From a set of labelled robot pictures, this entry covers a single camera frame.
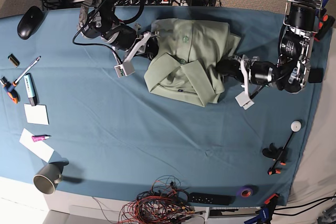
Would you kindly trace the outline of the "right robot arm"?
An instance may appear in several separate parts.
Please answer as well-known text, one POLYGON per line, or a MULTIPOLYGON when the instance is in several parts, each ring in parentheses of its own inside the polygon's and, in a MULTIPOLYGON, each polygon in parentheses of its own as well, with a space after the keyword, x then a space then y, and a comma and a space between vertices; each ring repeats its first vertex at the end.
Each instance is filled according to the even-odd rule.
POLYGON ((239 81, 246 77, 241 57, 235 56, 240 38, 230 32, 228 23, 178 18, 158 19, 151 30, 139 34, 114 14, 117 0, 85 0, 81 6, 78 33, 89 39, 100 37, 117 58, 118 76, 134 72, 135 56, 150 60, 144 75, 149 89, 163 85, 216 84, 221 77, 239 81))

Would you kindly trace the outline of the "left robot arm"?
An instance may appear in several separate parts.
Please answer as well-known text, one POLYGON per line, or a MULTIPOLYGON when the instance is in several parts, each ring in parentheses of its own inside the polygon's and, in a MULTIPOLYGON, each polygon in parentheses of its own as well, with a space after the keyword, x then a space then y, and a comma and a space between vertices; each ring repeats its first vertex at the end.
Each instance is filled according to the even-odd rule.
POLYGON ((326 0, 287 0, 276 64, 246 56, 232 59, 235 78, 244 88, 237 101, 251 102, 264 87, 298 93, 306 86, 313 43, 328 30, 319 24, 325 4, 326 0))

